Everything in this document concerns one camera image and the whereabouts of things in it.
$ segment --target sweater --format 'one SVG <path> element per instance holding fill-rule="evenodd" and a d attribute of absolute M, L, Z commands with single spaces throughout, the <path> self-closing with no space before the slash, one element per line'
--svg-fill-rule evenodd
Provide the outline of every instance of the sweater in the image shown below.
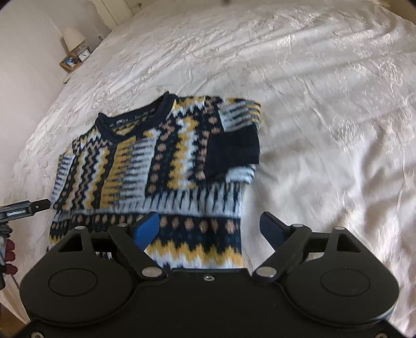
<path fill-rule="evenodd" d="M 165 93 L 91 129 L 59 156 L 52 191 L 53 247 L 76 226 L 134 224 L 156 211 L 146 253 L 171 268 L 243 267 L 243 187 L 259 161 L 260 105 Z"/>

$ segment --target floor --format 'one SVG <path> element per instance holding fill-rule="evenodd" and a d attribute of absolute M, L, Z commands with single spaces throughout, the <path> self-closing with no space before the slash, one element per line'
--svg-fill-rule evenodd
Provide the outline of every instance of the floor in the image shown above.
<path fill-rule="evenodd" d="M 374 0 L 374 2 L 385 3 L 387 5 L 385 7 L 389 10 L 416 24 L 416 2 L 415 5 L 408 0 Z"/>
<path fill-rule="evenodd" d="M 23 323 L 0 304 L 0 332 L 7 338 L 12 337 L 23 328 Z"/>

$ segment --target sweater sleeve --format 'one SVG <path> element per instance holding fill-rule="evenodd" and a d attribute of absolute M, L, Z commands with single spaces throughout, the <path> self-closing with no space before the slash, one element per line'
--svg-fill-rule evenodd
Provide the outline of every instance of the sweater sleeve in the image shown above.
<path fill-rule="evenodd" d="M 62 190 L 64 189 L 65 182 L 68 178 L 69 170 L 71 169 L 74 158 L 75 156 L 72 152 L 72 149 L 68 149 L 66 152 L 59 155 L 58 169 L 51 196 L 51 203 L 54 209 L 58 207 L 57 203 L 59 197 L 61 196 Z"/>
<path fill-rule="evenodd" d="M 222 101 L 218 105 L 222 128 L 208 138 L 205 177 L 224 175 L 226 182 L 251 183 L 260 155 L 260 105 L 245 99 Z"/>

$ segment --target white bedsheet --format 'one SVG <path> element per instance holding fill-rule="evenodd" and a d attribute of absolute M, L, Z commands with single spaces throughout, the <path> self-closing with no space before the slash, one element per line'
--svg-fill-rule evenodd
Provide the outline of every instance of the white bedsheet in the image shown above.
<path fill-rule="evenodd" d="M 272 253 L 258 228 L 265 210 L 315 231 L 345 226 L 398 279 L 391 323 L 411 336 L 416 27 L 370 1 L 266 1 L 158 0 L 117 27 L 27 142 L 7 201 L 50 197 L 58 155 L 98 112 L 120 114 L 166 90 L 255 99 L 261 158 L 241 227 L 248 267 Z M 13 222 L 19 281 L 44 254 L 52 216 Z M 10 280 L 2 298 L 26 318 Z"/>

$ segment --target hand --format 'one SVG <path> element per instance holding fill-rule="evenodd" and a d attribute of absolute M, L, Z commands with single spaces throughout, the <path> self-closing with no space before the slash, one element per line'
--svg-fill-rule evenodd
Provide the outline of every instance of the hand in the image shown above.
<path fill-rule="evenodd" d="M 16 255 L 13 252 L 15 249 L 15 244 L 11 240 L 7 240 L 6 242 L 6 254 L 5 254 L 5 261 L 6 262 L 13 262 L 16 259 Z M 15 275 L 17 273 L 17 267 L 12 264 L 6 263 L 6 274 L 7 275 Z"/>

